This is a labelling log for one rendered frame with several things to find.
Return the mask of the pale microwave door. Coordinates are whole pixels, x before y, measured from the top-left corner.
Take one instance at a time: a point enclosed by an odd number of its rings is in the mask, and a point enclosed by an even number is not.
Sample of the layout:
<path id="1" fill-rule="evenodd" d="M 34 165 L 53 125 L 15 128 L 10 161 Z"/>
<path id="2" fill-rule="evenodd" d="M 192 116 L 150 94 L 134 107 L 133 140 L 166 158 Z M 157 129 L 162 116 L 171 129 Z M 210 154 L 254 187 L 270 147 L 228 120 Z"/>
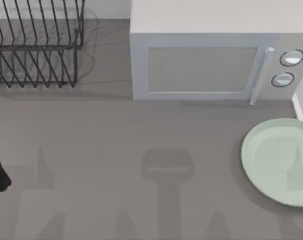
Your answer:
<path id="1" fill-rule="evenodd" d="M 241 35 L 133 33 L 133 98 L 249 101 L 269 46 Z"/>

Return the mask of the pale microwave oven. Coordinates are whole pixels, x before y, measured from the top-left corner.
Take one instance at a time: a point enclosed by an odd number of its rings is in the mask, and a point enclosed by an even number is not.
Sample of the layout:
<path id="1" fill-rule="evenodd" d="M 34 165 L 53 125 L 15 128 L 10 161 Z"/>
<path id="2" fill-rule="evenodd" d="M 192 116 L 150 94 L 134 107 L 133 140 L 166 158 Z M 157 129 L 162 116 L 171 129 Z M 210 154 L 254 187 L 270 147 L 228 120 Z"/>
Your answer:
<path id="1" fill-rule="evenodd" d="M 303 60 L 293 67 L 280 63 L 284 52 L 303 51 L 303 0 L 132 0 L 134 33 L 231 34 L 263 41 L 275 53 L 257 101 L 291 100 L 303 77 Z M 286 72 L 294 81 L 274 87 L 272 78 Z"/>

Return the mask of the pale green plate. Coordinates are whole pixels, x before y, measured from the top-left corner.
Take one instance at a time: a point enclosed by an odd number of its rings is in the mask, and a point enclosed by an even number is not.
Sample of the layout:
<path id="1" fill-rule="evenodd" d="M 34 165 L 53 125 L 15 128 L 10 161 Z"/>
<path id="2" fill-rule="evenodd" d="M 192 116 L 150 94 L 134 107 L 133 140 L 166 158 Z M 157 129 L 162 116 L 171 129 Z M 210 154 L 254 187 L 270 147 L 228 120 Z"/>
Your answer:
<path id="1" fill-rule="evenodd" d="M 241 164 L 264 196 L 303 208 L 303 121 L 278 118 L 253 127 L 242 142 Z"/>

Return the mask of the small microwave knob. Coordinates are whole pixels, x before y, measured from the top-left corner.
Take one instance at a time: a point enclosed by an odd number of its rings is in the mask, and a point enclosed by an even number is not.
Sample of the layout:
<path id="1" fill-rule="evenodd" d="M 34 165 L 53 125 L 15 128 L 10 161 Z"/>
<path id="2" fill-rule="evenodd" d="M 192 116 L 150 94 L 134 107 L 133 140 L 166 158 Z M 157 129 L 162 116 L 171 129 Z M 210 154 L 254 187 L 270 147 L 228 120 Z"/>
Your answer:
<path id="1" fill-rule="evenodd" d="M 283 88 L 290 85 L 294 81 L 294 79 L 295 77 L 292 73 L 285 72 L 282 74 L 275 75 L 271 80 L 271 84 L 274 87 Z"/>

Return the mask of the large microwave knob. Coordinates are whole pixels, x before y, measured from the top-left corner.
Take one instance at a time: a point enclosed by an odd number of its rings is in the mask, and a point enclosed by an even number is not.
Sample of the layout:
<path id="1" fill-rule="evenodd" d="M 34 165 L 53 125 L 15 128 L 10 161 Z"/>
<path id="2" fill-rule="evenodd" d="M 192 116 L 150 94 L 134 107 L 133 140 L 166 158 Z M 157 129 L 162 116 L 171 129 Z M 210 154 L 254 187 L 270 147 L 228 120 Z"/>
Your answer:
<path id="1" fill-rule="evenodd" d="M 280 57 L 280 63 L 285 67 L 298 65 L 303 60 L 303 51 L 295 49 L 293 51 L 284 52 Z"/>

